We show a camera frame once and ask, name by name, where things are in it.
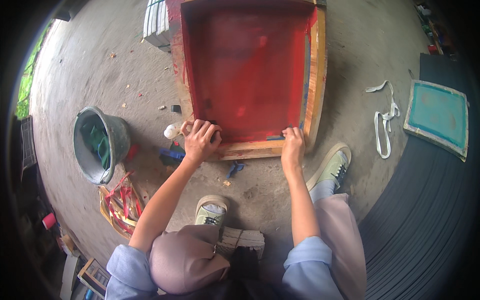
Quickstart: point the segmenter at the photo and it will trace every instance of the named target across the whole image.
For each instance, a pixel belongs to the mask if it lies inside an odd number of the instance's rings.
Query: light blue shirt
[[[319,237],[304,239],[288,254],[283,264],[283,284],[302,299],[342,300],[330,275],[332,251]],[[120,245],[115,248],[107,264],[112,275],[107,284],[106,300],[151,297],[157,286],[150,278],[146,253]]]

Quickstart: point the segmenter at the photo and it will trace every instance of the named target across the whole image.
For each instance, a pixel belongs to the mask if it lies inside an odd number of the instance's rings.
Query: black mat
[[[480,132],[473,81],[460,63],[423,54],[420,80],[467,95],[467,161],[415,136],[408,138],[390,182],[359,225],[367,263],[366,299],[437,298],[451,283],[476,226]]]

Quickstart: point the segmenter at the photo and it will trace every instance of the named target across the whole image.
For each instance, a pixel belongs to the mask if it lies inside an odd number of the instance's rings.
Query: metal bucket
[[[110,146],[110,166],[105,170],[101,161],[85,145],[80,129],[92,116],[102,120],[107,131]],[[104,114],[98,107],[87,106],[77,114],[73,128],[73,149],[82,173],[93,184],[107,184],[113,177],[115,166],[123,160],[130,149],[130,135],[127,123],[119,117]]]

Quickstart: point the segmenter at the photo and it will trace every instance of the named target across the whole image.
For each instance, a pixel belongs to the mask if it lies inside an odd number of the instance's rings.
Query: light green sneaker
[[[338,154],[338,151],[343,152],[347,160]],[[307,181],[307,189],[310,191],[318,182],[327,179],[333,180],[336,186],[335,189],[338,189],[351,160],[352,152],[350,148],[345,143],[336,144],[325,155],[325,158],[312,178]]]
[[[204,208],[209,204],[214,204],[225,209],[225,213],[213,213]],[[210,224],[222,227],[223,219],[227,214],[230,203],[228,199],[220,195],[207,195],[200,199],[197,204],[195,225]]]

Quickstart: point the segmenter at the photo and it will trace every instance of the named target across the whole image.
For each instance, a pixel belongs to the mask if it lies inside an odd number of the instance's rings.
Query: foliage
[[[42,48],[43,41],[45,36],[47,35],[47,31],[50,29],[51,21],[47,24],[45,29],[43,30],[42,34],[38,38],[32,53],[28,57],[27,64],[25,66],[24,73],[20,80],[20,89],[18,91],[18,103],[17,103],[17,110],[15,115],[21,119],[28,116],[29,104],[30,104],[30,89],[32,88],[33,82],[33,72],[35,69],[36,59],[38,57],[38,53]]]

